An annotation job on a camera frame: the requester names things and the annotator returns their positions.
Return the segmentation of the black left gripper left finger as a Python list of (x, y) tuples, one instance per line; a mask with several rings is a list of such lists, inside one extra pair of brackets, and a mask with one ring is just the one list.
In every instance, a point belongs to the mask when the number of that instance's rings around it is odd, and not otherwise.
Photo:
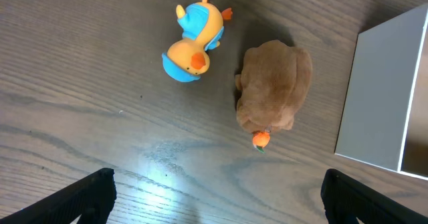
[(117, 192), (114, 170), (102, 168), (1, 219), (1, 224), (106, 224)]

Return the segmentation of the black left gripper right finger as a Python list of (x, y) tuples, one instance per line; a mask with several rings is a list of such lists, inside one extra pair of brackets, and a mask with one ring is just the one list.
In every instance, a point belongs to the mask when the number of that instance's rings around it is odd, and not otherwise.
[(427, 217), (348, 175), (328, 169), (320, 196), (329, 224), (427, 224)]

